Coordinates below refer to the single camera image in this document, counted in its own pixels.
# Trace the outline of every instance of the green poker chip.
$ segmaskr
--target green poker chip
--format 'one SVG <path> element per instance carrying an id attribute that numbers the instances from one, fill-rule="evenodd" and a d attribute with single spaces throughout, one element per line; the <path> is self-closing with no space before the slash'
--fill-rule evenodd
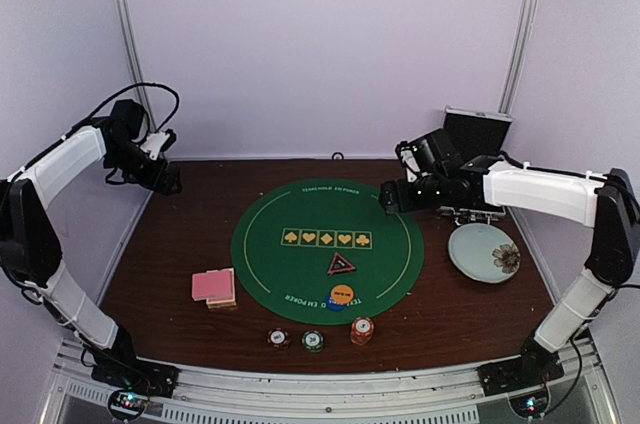
<path id="1" fill-rule="evenodd" d="M 318 331 L 307 331 L 302 336 L 302 347 L 307 352 L 318 353 L 324 348 L 324 338 Z"/>

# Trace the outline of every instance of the white wall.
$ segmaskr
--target white wall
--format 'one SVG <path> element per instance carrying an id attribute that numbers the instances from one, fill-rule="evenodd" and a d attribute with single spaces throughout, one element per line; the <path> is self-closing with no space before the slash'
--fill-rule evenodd
<path id="1" fill-rule="evenodd" d="M 447 104 L 498 109 L 521 0 L 129 3 L 145 76 L 183 97 L 172 156 L 390 157 Z"/>
<path id="2" fill-rule="evenodd" d="M 113 0 L 0 0 L 0 176 L 130 81 Z M 96 166 L 56 200 L 51 217 L 71 272 L 92 297 L 145 193 L 109 188 Z M 0 414 L 34 422 L 60 329 L 0 278 Z"/>
<path id="3" fill-rule="evenodd" d="M 640 193 L 640 0 L 540 0 L 514 104 L 514 157 L 563 169 L 626 169 Z M 560 291 L 591 231 L 534 213 L 527 224 Z M 633 282 L 640 282 L 640 271 Z M 593 330 L 624 422 L 638 422 L 640 294 L 620 293 Z"/>

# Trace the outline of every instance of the poker mat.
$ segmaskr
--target poker mat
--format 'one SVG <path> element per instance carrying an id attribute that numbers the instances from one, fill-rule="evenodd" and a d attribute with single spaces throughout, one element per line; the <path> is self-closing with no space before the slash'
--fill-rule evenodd
<path id="1" fill-rule="evenodd" d="M 258 303 L 315 325 L 390 309 L 411 290 L 425 256 L 411 217 L 385 215 L 376 188 L 338 179 L 298 181 L 260 198 L 240 219 L 231 251 L 238 280 Z M 336 286 L 352 289 L 348 305 L 328 299 Z"/>

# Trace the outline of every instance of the red triangle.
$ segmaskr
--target red triangle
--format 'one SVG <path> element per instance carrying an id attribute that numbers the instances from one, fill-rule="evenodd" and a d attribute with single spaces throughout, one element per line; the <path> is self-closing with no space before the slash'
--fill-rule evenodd
<path id="1" fill-rule="evenodd" d="M 356 266 L 347 261 L 344 257 L 336 252 L 335 256 L 333 256 L 333 260 L 331 261 L 331 265 L 329 266 L 329 271 L 327 274 L 330 276 L 334 274 L 342 274 L 345 272 L 353 272 L 356 270 Z"/>

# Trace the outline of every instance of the deck of cards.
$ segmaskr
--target deck of cards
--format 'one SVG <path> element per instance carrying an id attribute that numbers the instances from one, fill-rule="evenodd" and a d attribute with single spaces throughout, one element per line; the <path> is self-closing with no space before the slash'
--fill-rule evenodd
<path id="1" fill-rule="evenodd" d="M 191 297 L 205 301 L 209 309 L 236 306 L 233 268 L 207 271 L 191 276 Z"/>

